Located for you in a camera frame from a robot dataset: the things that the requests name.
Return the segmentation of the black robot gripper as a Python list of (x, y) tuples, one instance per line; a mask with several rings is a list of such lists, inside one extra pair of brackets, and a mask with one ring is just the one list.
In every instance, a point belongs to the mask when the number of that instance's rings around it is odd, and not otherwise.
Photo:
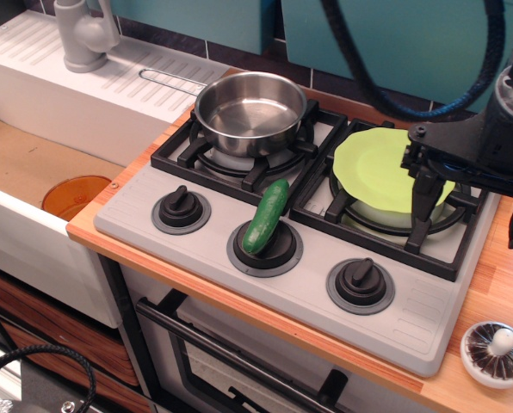
[[(413, 223), (427, 221), (436, 207), (438, 176), (513, 198), (512, 115), (481, 113), (463, 121), (415, 124), (408, 138), (401, 166), (416, 176), (411, 199)], [(418, 171), (421, 167), (430, 170)], [(513, 249), (513, 213), (508, 248)]]

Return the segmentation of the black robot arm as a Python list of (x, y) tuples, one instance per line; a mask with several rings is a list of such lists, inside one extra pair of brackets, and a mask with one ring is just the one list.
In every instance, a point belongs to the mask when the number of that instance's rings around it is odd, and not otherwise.
[[(414, 179), (411, 227), (425, 235), (446, 182), (513, 198), (513, 56), (499, 75), (486, 108), (463, 121), (416, 124), (402, 165)], [(513, 214), (509, 224), (513, 249)]]

